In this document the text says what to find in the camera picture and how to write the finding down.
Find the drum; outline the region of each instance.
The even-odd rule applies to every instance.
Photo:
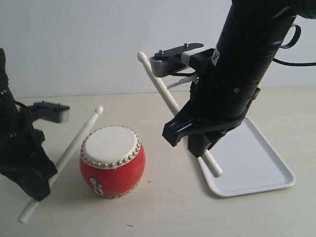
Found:
[[[145,160],[144,147],[135,131],[120,125],[107,126],[83,141],[80,171],[97,194],[118,197],[138,184]]]

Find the drumstick tip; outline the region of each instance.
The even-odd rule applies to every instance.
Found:
[[[95,112],[101,115],[103,113],[103,106],[100,105],[97,108],[95,108]]]
[[[143,63],[143,62],[145,62],[147,60],[147,56],[143,52],[138,52],[137,53],[137,59],[138,59],[139,62]]]

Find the drumstick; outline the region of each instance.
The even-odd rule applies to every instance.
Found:
[[[82,141],[85,139],[85,137],[88,135],[89,131],[93,127],[94,123],[98,119],[99,115],[103,113],[103,107],[98,106],[95,109],[95,113],[93,116],[84,123],[83,127],[80,129],[78,134],[75,136],[75,138],[72,140],[72,142],[69,144],[67,149],[64,151],[62,156],[59,158],[59,160],[56,163],[56,169],[58,173],[51,177],[49,180],[49,185],[52,186],[52,184],[55,182],[57,177],[59,176],[60,172],[63,170],[67,162],[72,157],[73,153],[80,147]],[[24,207],[23,211],[21,212],[20,216],[18,217],[18,221],[20,223],[26,223],[32,213],[35,211],[36,207],[38,206],[39,202],[34,200],[33,198],[30,199],[30,201],[27,203],[27,205]]]
[[[151,81],[153,82],[154,86],[156,87],[157,91],[161,95],[162,99],[172,112],[174,116],[180,111],[180,107],[171,95],[171,93],[168,91],[167,87],[163,83],[163,81],[160,78],[157,78],[152,71],[152,67],[150,65],[150,62],[148,61],[147,56],[143,52],[138,52],[137,53],[137,59],[139,62],[141,62],[145,68],[145,71]],[[206,151],[200,158],[199,160],[202,159],[204,163],[207,165],[209,168],[210,172],[212,175],[217,178],[222,175],[223,170],[221,167],[218,165],[214,157],[209,151]]]

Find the plastic tray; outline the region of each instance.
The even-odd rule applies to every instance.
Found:
[[[199,159],[210,189],[221,197],[233,197],[288,188],[296,178],[267,139],[246,117],[211,150],[223,169],[214,178]]]

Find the table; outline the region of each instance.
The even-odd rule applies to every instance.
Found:
[[[173,93],[180,106],[187,92]],[[0,177],[0,235],[67,237],[212,236],[313,237],[316,234],[316,87],[263,89],[248,116],[297,177],[293,187],[241,197],[218,198],[208,188],[198,161],[185,144],[171,147],[162,137],[171,112],[158,93],[28,98],[19,101],[62,103],[69,122],[39,120],[43,144],[56,161],[97,105],[104,113],[94,128],[126,125],[143,141],[147,163],[138,187],[104,199],[93,193],[79,172],[79,149],[27,224],[17,222],[29,197]]]

